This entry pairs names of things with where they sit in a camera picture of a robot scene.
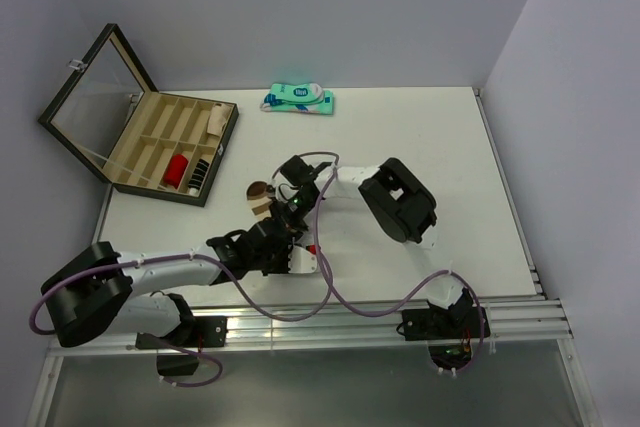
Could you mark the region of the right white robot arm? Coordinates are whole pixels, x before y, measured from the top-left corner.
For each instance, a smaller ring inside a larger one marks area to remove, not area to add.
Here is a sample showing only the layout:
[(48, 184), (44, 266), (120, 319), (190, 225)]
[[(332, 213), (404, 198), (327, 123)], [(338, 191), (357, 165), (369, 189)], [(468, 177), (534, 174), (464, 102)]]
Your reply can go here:
[[(292, 192), (274, 206), (275, 214), (291, 227), (300, 228), (306, 219), (312, 220), (317, 263), (331, 295), (356, 315), (378, 318), (403, 313), (421, 290), (436, 282), (441, 285), (440, 291), (428, 296), (420, 317), (403, 318), (402, 335), (409, 340), (459, 338), (465, 344), (472, 339), (482, 343), (490, 333), (486, 311), (471, 285), (451, 269), (447, 255), (436, 246), (437, 202), (428, 188), (397, 158), (372, 167), (348, 167), (339, 164), (337, 154), (332, 155), (331, 162), (310, 165), (305, 159), (312, 155), (304, 153), (285, 161), (272, 174), (270, 185), (274, 186), (281, 176)], [(383, 233), (402, 245), (415, 263), (430, 267), (432, 272), (386, 310), (365, 311), (347, 301), (335, 287), (331, 267), (320, 247), (320, 207), (330, 199), (363, 201)]]

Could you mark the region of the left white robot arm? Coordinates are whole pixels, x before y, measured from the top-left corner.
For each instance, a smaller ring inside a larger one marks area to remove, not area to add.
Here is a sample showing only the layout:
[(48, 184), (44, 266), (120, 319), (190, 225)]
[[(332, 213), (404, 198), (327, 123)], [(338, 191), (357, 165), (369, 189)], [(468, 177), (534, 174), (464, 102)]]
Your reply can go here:
[(65, 348), (105, 333), (149, 335), (183, 346), (193, 338), (196, 320), (176, 288), (223, 285), (252, 271), (286, 274), (299, 237), (267, 218), (188, 253), (126, 255), (108, 241), (95, 243), (42, 285), (51, 333)]

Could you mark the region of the black white striped sock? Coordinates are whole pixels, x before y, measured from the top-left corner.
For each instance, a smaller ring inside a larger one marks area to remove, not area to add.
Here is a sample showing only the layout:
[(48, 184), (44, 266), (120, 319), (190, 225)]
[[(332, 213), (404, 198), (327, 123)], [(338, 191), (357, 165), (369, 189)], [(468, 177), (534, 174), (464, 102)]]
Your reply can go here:
[(188, 194), (193, 197), (198, 197), (200, 190), (204, 184), (204, 180), (207, 176), (210, 164), (204, 159), (200, 158), (189, 178), (187, 188)]

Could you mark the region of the brown striped sock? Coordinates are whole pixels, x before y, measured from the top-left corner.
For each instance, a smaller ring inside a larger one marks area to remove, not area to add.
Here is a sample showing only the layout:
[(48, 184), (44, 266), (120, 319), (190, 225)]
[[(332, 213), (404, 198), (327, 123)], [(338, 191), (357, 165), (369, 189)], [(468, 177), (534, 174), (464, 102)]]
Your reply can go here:
[(272, 218), (271, 207), (276, 200), (275, 188), (265, 181), (254, 181), (246, 190), (246, 200), (254, 217), (258, 220)]

